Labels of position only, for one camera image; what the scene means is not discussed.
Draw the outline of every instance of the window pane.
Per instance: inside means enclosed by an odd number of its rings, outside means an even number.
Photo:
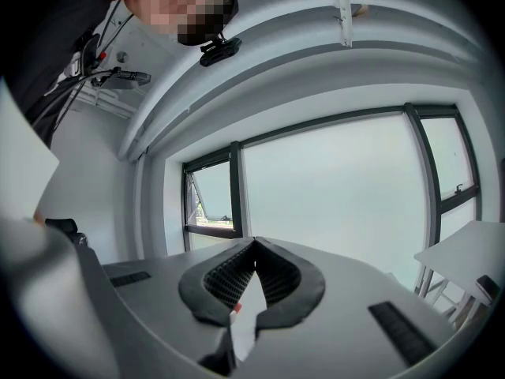
[[[205,247],[210,247],[224,242],[229,242],[229,239],[189,233],[189,244],[191,245],[191,250],[204,249]]]
[[[423,119],[423,127],[435,157],[442,199],[472,186],[472,172],[465,144],[454,118]]]
[[[413,290],[426,196],[406,116],[299,133],[243,156],[252,235],[364,261]]]
[[[230,163],[195,171],[189,195],[188,223],[233,229],[230,196]]]
[[[477,200],[470,199],[457,208],[442,214],[442,225],[440,228],[440,241],[448,238],[465,226],[470,220],[475,220],[475,208]]]

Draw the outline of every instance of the black cable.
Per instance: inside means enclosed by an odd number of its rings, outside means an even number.
[[[56,123],[56,125],[54,126],[53,133],[56,132],[56,129],[60,126],[60,123],[62,123],[62,120],[65,117],[66,113],[69,111],[70,107],[72,106],[73,101],[77,98],[77,94],[79,94],[80,90],[82,90],[82,88],[84,87],[84,83],[86,83],[86,82],[83,81],[82,83],[80,83],[80,86],[77,89],[76,93],[73,95],[72,99],[70,100],[70,102],[66,106],[65,110],[63,111],[62,116],[60,117],[60,119],[58,120],[58,122]]]
[[[109,39],[109,42],[105,44],[105,47],[103,47],[102,51],[99,53],[98,58],[100,55],[107,50],[107,48],[110,46],[112,41],[116,39],[116,36],[118,36],[119,32],[123,29],[123,27],[126,25],[128,21],[133,17],[133,14],[130,14],[128,18],[126,18],[125,22],[121,24],[121,27],[118,28],[118,30],[112,35],[112,37]]]
[[[112,20],[112,16],[114,15],[114,13],[116,12],[116,10],[118,9],[120,3],[121,3],[121,0],[119,0],[116,3],[116,5],[112,9],[112,11],[110,12],[110,16],[107,18],[107,22],[105,23],[105,27],[103,28],[102,35],[100,36],[100,39],[98,41],[98,45],[96,46],[97,48],[100,47],[100,45],[102,44],[103,37],[105,36],[105,33],[107,32],[107,29],[109,28],[110,20]]]
[[[50,110],[53,109],[53,107],[59,103],[62,98],[64,98],[69,92],[71,92],[79,83],[84,83],[86,80],[95,78],[95,77],[100,77],[100,76],[110,76],[114,73],[112,70],[105,70],[103,72],[98,72],[98,73],[93,73],[90,74],[89,76],[82,77],[81,79],[77,80],[75,83],[72,83],[69,87],[67,87],[65,90],[60,92],[50,103],[46,105],[46,107],[40,112],[39,116],[36,118],[36,120],[32,123],[32,128],[35,128],[35,126],[40,122],[40,120],[44,117],[45,114],[47,114]]]

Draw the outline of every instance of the window frame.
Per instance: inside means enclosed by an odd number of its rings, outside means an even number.
[[[403,106],[371,108],[358,111],[349,111],[341,114],[329,115],[309,121],[300,122],[292,126],[286,126],[271,132],[262,133],[255,137],[250,137],[242,142],[232,142],[216,152],[202,156],[194,161],[185,163],[182,168],[182,220],[185,250],[190,251],[189,233],[200,235],[210,235],[221,238],[245,237],[249,233],[249,218],[247,209],[247,197],[245,193],[245,176],[243,173],[243,163],[241,150],[256,144],[263,144],[274,139],[287,137],[290,135],[306,132],[321,127],[337,125],[344,122],[354,122],[363,119],[389,116],[394,114],[405,114],[410,121],[413,134],[416,137],[417,145],[421,155],[422,168],[425,174],[425,187],[428,191],[428,234],[426,248],[434,246],[440,241],[440,229],[442,215],[457,208],[472,198],[476,198],[476,220],[481,219],[481,188],[477,160],[470,140],[468,130],[463,122],[462,116],[455,105],[425,105],[405,103]],[[428,141],[422,119],[454,118],[459,132],[462,136],[465,150],[469,158],[470,171],[473,185],[457,193],[452,197],[441,199],[440,182],[436,170],[435,158]],[[234,229],[219,229],[217,227],[195,227],[186,223],[186,179],[187,174],[201,170],[205,167],[217,164],[216,161],[230,161],[230,194]],[[420,268],[415,293],[425,297],[432,280],[433,271],[428,270],[424,265]]]

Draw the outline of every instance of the white table top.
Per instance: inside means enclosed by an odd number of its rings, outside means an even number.
[[[452,236],[417,253],[414,258],[489,305],[477,286],[477,279],[487,275],[503,289],[505,223],[468,222]]]

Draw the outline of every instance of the black hair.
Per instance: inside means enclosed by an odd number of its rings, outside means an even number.
[[[222,6],[209,6],[210,13],[197,14],[195,24],[179,26],[178,42],[195,46],[218,37],[238,12],[238,0],[223,0]]]

